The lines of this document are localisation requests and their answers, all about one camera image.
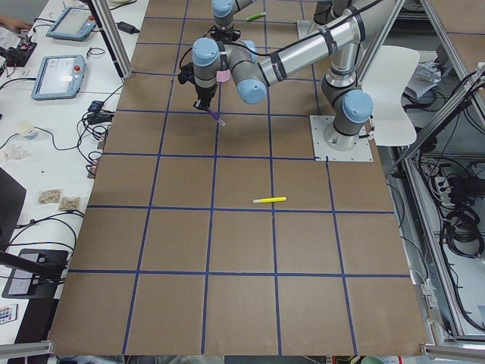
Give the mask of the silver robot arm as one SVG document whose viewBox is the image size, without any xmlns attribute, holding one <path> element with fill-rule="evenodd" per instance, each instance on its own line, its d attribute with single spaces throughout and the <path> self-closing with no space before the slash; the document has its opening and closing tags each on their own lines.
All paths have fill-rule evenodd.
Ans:
<svg viewBox="0 0 485 364">
<path fill-rule="evenodd" d="M 254 2 L 255 0 L 212 0 L 214 28 L 210 32 L 211 38 L 220 42 L 237 41 L 241 32 L 234 29 L 233 16 Z"/>
<path fill-rule="evenodd" d="M 197 39 L 192 60 L 180 67 L 178 81 L 195 87 L 194 108 L 208 111 L 217 87 L 229 79 L 247 104 L 262 102 L 268 88 L 300 70 L 330 58 L 330 69 L 321 81 L 335 118 L 324 130 L 332 149 L 349 151 L 371 118 L 373 101 L 357 87 L 356 68 L 361 44 L 380 31 L 390 16 L 392 1 L 332 1 L 320 3 L 314 16 L 316 29 L 309 35 L 271 53 L 255 50 L 253 42 L 241 40 L 233 17 L 248 1 L 214 1 L 214 26 L 209 36 Z"/>
</svg>

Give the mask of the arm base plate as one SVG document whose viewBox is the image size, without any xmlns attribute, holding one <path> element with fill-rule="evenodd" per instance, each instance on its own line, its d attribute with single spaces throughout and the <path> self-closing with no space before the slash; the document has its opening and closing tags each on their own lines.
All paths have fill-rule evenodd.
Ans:
<svg viewBox="0 0 485 364">
<path fill-rule="evenodd" d="M 311 138 L 314 159 L 319 162 L 372 162 L 365 125 L 359 134 L 343 136 L 334 129 L 332 115 L 311 115 Z"/>
<path fill-rule="evenodd" d="M 320 24 L 313 20 L 298 20 L 296 21 L 296 28 L 299 39 L 304 39 L 312 34 L 319 33 Z"/>
</svg>

